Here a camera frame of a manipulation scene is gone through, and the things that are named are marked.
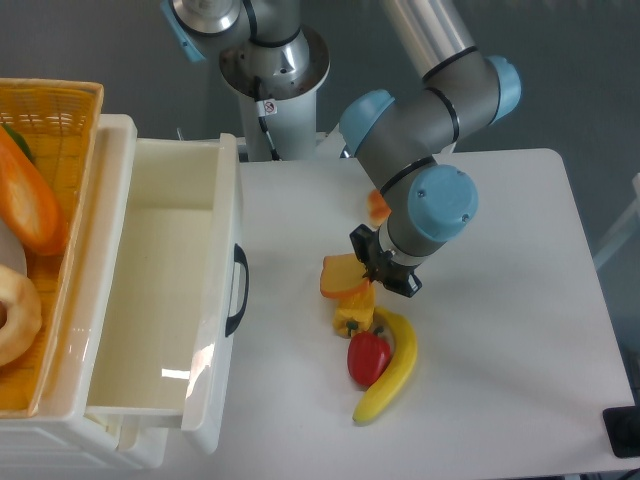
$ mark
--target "cable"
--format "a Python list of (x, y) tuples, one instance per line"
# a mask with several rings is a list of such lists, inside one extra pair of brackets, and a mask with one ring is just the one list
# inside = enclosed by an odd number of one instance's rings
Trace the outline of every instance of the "cable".
[[(259, 76), (253, 77), (253, 100), (256, 102), (260, 102), (260, 85), (262, 83), (262, 79)], [(269, 151), (271, 152), (271, 160), (282, 160), (280, 155), (278, 155), (278, 151), (276, 150), (276, 145), (273, 142), (273, 137), (271, 137), (271, 133), (269, 133), (269, 127), (267, 126), (267, 120), (265, 118), (264, 113), (258, 113), (258, 124), (260, 125), (260, 130), (264, 133), (265, 139), (269, 144)]]
[(627, 473), (619, 477), (618, 480), (629, 480), (638, 472), (640, 472), (640, 468), (636, 468), (635, 470), (629, 470)]

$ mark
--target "drawer handle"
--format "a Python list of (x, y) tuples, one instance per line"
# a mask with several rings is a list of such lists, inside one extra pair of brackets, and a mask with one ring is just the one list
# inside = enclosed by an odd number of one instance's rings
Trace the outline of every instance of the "drawer handle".
[(224, 332), (225, 337), (235, 332), (238, 325), (240, 325), (240, 320), (244, 317), (244, 312), (247, 309), (247, 299), (249, 298), (249, 265), (247, 264), (247, 256), (244, 250), (242, 250), (242, 247), (237, 243), (233, 248), (233, 261), (234, 263), (239, 263), (244, 268), (244, 298), (242, 299), (242, 307), (240, 307), (238, 313), (227, 317), (227, 326)]

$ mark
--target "blue joint cap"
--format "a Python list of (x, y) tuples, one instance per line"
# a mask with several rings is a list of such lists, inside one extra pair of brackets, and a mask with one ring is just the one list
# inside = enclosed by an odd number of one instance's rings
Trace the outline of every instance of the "blue joint cap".
[(347, 148), (353, 155), (356, 154), (380, 115), (393, 102), (395, 98), (386, 90), (374, 90), (347, 107), (340, 117), (339, 129), (347, 143)]
[(496, 116), (491, 122), (494, 123), (516, 108), (522, 95), (522, 84), (515, 67), (506, 58), (494, 55), (487, 57), (487, 60), (496, 69), (498, 82), (500, 82), (500, 103)]
[(473, 180), (451, 165), (427, 168), (409, 189), (409, 218), (429, 240), (444, 243), (456, 237), (478, 211)]
[(206, 60), (200, 50), (198, 50), (193, 44), (193, 41), (191, 40), (189, 35), (187, 35), (186, 32), (182, 29), (180, 22), (178, 22), (178, 19), (173, 13), (171, 5), (169, 5), (170, 1), (171, 0), (163, 0), (160, 3), (160, 10), (162, 10), (164, 17), (167, 19), (167, 22), (169, 22), (171, 30), (173, 30), (173, 34), (176, 36), (176, 39), (182, 46), (182, 51), (191, 63), (197, 63)]

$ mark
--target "white plastic bin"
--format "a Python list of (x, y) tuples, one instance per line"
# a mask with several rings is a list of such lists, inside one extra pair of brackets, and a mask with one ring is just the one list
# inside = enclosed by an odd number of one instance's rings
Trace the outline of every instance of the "white plastic bin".
[(248, 292), (235, 138), (136, 140), (102, 115), (53, 368), (39, 411), (0, 420), (3, 466), (154, 467), (169, 428), (218, 442)]

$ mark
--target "yellow basket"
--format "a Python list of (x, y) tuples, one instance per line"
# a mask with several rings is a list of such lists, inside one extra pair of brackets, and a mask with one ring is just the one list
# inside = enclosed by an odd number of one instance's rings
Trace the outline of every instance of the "yellow basket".
[(42, 328), (27, 352), (0, 367), (0, 418), (37, 413), (74, 275), (82, 213), (78, 207), (86, 195), (103, 92), (96, 83), (0, 79), (0, 123), (24, 136), (70, 224), (64, 255), (42, 257), (25, 251), (27, 275), (42, 300)]

